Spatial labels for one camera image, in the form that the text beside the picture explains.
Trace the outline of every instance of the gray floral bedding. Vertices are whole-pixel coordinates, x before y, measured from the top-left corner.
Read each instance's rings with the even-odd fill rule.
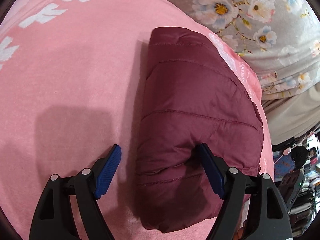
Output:
[[[306,0],[168,0],[217,33],[255,71],[263,100],[320,81],[320,22]]]

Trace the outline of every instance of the maroon puffer jacket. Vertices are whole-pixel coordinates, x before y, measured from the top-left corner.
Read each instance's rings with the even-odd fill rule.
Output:
[[[244,86],[205,36],[184,28],[153,30],[136,162],[136,211],[146,229],[180,230],[218,215],[196,156],[213,154],[256,176],[262,120]]]

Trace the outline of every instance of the blue gripper pad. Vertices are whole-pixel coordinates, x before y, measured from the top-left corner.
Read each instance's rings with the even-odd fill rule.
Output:
[[[226,196],[224,188],[226,175],[221,168],[225,169],[227,167],[226,163],[221,158],[215,157],[206,143],[198,145],[196,151],[199,154],[200,162],[209,179],[213,192],[219,195],[221,199],[224,199]]]
[[[98,200],[107,193],[110,183],[121,160],[121,148],[115,144],[107,157],[97,160],[99,167],[95,173],[96,189],[94,197]]]

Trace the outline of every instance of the pink bedsheet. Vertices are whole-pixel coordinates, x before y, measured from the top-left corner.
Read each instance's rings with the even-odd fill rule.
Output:
[[[123,157],[98,201],[114,237],[206,238],[214,219],[164,235],[132,214],[146,51],[160,26],[202,33],[218,48],[259,109],[261,172],[273,177],[258,79],[206,27],[166,0],[17,0],[0,27],[0,206],[23,239],[50,175],[75,175],[114,143]]]

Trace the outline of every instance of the quilted fabric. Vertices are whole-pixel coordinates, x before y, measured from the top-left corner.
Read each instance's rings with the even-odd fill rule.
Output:
[[[205,36],[185,28],[153,30],[136,161],[136,210],[143,226],[172,232],[218,215],[192,149],[256,176],[262,120],[239,79]]]

